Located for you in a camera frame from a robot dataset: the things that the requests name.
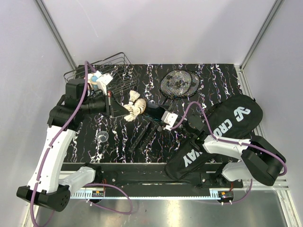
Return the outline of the black shuttlecock tube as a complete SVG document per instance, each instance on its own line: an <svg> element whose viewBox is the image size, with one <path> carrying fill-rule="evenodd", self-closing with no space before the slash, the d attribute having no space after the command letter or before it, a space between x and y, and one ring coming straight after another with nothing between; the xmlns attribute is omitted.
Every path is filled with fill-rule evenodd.
<svg viewBox="0 0 303 227"><path fill-rule="evenodd" d="M143 115L150 117L155 121L161 121L165 112L168 111L170 108L170 105L155 104L145 99L144 101L146 103L146 107L145 110L143 111Z"/></svg>

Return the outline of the white shuttlecock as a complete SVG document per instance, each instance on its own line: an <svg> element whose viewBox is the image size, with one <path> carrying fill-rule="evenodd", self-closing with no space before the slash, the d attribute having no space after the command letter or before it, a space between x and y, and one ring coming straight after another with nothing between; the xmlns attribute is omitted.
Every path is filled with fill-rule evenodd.
<svg viewBox="0 0 303 227"><path fill-rule="evenodd" d="M141 108L135 105L126 104L124 105L124 108L133 115L139 115L141 113Z"/></svg>
<svg viewBox="0 0 303 227"><path fill-rule="evenodd" d="M124 116L124 119L127 122L132 122L137 118L137 116L138 116L138 114L136 114L136 113L129 113L128 115Z"/></svg>
<svg viewBox="0 0 303 227"><path fill-rule="evenodd" d="M133 105L140 97L140 94L135 90L129 92L129 104Z"/></svg>

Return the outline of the clear tube lid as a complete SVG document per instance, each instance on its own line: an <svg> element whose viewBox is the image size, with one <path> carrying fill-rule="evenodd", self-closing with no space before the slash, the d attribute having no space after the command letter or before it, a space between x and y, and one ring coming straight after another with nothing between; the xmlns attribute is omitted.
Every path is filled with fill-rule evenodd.
<svg viewBox="0 0 303 227"><path fill-rule="evenodd" d="M100 131L96 134L97 143L104 143L108 140L109 134L106 131Z"/></svg>

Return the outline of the black racket bag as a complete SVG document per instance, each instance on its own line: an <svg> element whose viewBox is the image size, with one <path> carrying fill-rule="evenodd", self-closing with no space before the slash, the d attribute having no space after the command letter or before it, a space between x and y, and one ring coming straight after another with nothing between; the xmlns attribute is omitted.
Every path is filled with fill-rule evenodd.
<svg viewBox="0 0 303 227"><path fill-rule="evenodd" d="M188 117L187 125L192 125L194 131L187 135L165 165L166 174L180 180L218 154L240 159L234 144L217 141L215 137L233 141L242 139L259 125L262 118L261 107L246 95L233 96L214 105L205 123L198 116Z"/></svg>

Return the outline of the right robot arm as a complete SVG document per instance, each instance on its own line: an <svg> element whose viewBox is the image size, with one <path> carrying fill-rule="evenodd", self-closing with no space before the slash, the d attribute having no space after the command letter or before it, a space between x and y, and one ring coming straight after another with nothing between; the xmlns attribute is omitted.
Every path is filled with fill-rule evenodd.
<svg viewBox="0 0 303 227"><path fill-rule="evenodd" d="M253 112L239 107L231 116L215 113L204 122L199 116L183 118L181 123L187 139L165 165L166 174L181 180L217 155L232 157L237 162L225 162L214 177L219 187L236 180L257 180L272 186L287 172L286 159L261 136L245 136L257 123Z"/></svg>

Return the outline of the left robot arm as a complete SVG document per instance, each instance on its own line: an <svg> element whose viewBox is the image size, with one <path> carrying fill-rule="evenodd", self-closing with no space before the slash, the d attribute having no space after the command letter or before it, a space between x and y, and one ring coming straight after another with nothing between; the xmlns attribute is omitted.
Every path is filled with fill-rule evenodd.
<svg viewBox="0 0 303 227"><path fill-rule="evenodd" d="M87 94L90 83L84 79L70 80L65 95L49 113L47 136L38 165L27 185L17 189L17 197L31 205L61 212L80 188L87 184L98 187L102 183L102 168L89 163L68 177L59 178L69 144L85 115L104 113L112 116L113 107L126 113L108 90L109 79L98 78L94 83L101 91L99 96Z"/></svg>

